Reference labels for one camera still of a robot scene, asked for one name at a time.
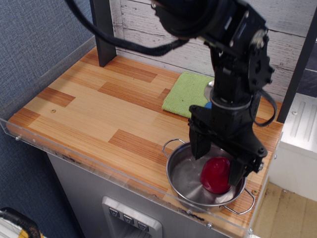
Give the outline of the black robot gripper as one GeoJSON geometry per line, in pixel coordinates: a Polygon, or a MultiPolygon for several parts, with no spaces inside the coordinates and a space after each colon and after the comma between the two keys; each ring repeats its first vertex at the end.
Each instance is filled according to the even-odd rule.
{"type": "Polygon", "coordinates": [[[228,184],[236,186],[251,172],[259,172],[267,156],[267,149],[253,132],[260,95],[254,95],[244,105],[217,105],[211,109],[191,105],[189,111],[189,138],[196,160],[216,145],[232,156],[228,184]]]}

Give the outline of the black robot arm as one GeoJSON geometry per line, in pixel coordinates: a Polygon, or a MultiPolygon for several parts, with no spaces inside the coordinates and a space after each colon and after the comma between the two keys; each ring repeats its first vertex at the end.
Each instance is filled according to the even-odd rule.
{"type": "Polygon", "coordinates": [[[156,0],[154,9],[168,33],[181,40],[200,38],[210,48],[215,73],[211,108],[189,108],[191,150],[196,159],[212,144],[229,153],[228,183],[236,185],[261,170],[267,155],[253,133],[261,98],[275,106],[264,91],[274,71],[265,20],[242,0],[156,0]]]}

